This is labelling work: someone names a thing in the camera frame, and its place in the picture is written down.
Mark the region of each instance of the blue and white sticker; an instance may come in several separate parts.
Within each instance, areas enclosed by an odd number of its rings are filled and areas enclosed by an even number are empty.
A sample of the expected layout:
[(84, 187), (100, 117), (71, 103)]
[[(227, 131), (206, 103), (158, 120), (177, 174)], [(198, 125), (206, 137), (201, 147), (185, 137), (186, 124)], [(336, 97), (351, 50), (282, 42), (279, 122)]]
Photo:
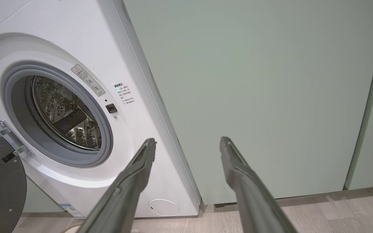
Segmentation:
[(75, 218), (86, 218), (80, 212), (78, 212), (73, 206), (70, 204), (60, 204), (62, 208), (64, 208), (69, 214), (71, 214)]

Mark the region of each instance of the light wood floor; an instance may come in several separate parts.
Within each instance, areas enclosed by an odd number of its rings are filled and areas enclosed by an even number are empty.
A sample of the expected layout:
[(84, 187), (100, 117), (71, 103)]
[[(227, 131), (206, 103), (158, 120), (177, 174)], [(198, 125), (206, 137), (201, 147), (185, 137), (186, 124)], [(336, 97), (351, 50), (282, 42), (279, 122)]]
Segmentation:
[[(373, 233), (373, 188), (277, 200), (299, 233)], [(81, 220), (62, 214), (23, 214), (14, 233), (60, 233)], [(241, 233), (236, 205), (201, 205), (195, 217), (140, 218), (133, 233)]]

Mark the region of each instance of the gray rubber seal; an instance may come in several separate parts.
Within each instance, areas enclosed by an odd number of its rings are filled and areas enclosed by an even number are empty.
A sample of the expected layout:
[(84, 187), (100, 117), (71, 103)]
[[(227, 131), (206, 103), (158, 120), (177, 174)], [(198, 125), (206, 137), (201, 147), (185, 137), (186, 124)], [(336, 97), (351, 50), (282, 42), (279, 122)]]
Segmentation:
[[(67, 143), (50, 133), (40, 115), (33, 110), (30, 98), (24, 92), (26, 76), (50, 78), (72, 91), (87, 106), (100, 128), (100, 150), (85, 150)], [(14, 127), (32, 146), (58, 162), (74, 167), (95, 166), (103, 162), (113, 146), (111, 128), (105, 113), (92, 95), (66, 73), (37, 62), (21, 62), (13, 66), (2, 80), (2, 93), (6, 111)]]

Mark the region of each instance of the front-loading washing machine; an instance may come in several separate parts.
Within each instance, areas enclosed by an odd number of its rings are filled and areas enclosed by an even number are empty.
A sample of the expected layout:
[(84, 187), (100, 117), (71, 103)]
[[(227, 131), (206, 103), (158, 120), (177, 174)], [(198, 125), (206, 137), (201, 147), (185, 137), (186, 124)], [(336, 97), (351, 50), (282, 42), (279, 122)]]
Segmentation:
[(15, 150), (3, 162), (21, 158), (76, 218), (155, 138), (135, 217), (198, 214), (201, 196), (122, 0), (0, 0), (0, 137)]

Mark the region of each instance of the washing machine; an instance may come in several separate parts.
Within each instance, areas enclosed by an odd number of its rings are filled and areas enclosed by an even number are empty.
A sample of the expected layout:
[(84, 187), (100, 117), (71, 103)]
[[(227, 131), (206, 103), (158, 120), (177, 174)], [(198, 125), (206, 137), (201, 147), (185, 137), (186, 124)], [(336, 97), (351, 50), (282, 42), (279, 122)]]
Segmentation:
[(0, 164), (21, 162), (85, 218), (147, 138), (156, 157), (135, 217), (197, 215), (201, 196), (123, 1), (0, 0), (0, 140), (13, 149)]

